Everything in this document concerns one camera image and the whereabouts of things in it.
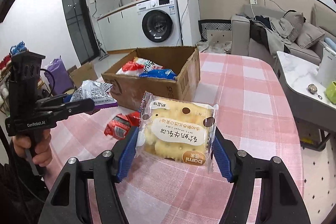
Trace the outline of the person's left hand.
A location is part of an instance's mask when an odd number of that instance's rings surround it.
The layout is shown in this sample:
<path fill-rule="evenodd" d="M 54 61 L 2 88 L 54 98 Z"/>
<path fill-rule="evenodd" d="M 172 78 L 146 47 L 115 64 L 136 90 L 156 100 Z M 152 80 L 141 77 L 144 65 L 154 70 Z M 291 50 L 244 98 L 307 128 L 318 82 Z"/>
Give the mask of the person's left hand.
<path fill-rule="evenodd" d="M 31 140 L 27 136 L 13 136 L 12 139 L 14 149 L 19 157 L 25 158 L 25 150 L 31 147 Z M 50 147 L 51 130 L 43 131 L 43 137 L 39 143 L 34 145 L 36 155 L 33 157 L 33 163 L 40 167 L 46 167 L 52 161 L 52 152 Z"/>

